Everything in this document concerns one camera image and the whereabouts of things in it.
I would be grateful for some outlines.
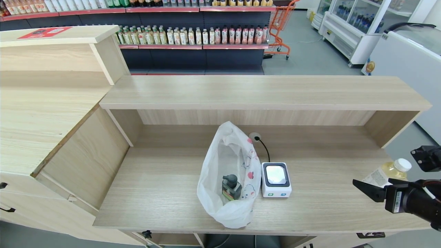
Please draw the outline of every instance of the sticker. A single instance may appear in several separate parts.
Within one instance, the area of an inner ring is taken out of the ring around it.
[[[32,33],[23,35],[22,37],[19,37],[18,39],[32,39],[32,38],[47,38],[55,36],[56,34],[59,34],[61,32],[64,32],[68,29],[72,28],[69,27],[48,27],[48,28],[40,28],[35,30]]]

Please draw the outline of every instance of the white plastic bag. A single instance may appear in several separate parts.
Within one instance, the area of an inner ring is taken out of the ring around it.
[[[228,228],[251,222],[254,199],[261,182],[260,161],[251,139],[230,121],[217,130],[198,182],[198,198],[205,211]],[[239,200],[222,195],[222,177],[235,174],[242,185]]]

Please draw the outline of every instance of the shopping basket cart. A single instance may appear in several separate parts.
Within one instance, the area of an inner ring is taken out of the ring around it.
[[[269,44],[269,48],[272,50],[265,51],[265,53],[286,54],[286,59],[289,58],[289,53],[291,49],[289,48],[288,45],[283,43],[283,40],[282,38],[279,37],[279,34],[281,31],[285,29],[286,23],[288,22],[289,17],[291,16],[291,13],[295,8],[295,3],[298,1],[300,0],[293,0],[288,4],[288,6],[276,7],[276,11],[271,13],[268,38],[273,36],[274,43]],[[281,52],[282,47],[286,47],[288,50],[286,52]]]

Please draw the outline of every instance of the drawer handle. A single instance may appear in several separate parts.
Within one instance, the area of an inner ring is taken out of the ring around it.
[[[0,209],[5,211],[5,212],[8,212],[8,213],[14,213],[15,212],[15,208],[12,208],[12,207],[9,210],[3,209],[1,207],[0,207]]]
[[[360,239],[376,239],[376,238],[384,238],[386,237],[386,234],[384,232],[379,232],[379,233],[357,233],[357,236]]]

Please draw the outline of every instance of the black metal bracket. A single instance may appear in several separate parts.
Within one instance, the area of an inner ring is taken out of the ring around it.
[[[386,237],[386,234],[384,232],[378,232],[378,233],[357,233],[357,236],[360,239],[376,239],[376,238],[384,238]]]
[[[12,207],[9,210],[6,210],[6,209],[3,209],[3,208],[0,207],[0,210],[3,210],[3,211],[8,212],[8,213],[14,213],[15,212],[15,208],[12,208]]]
[[[144,231],[141,234],[144,236],[144,238],[152,238],[152,232],[150,232],[150,230]]]
[[[384,188],[367,184],[355,179],[352,180],[352,185],[357,187],[357,189],[359,189],[361,192],[363,192],[365,195],[367,195],[376,203],[382,203],[386,199],[386,190]]]

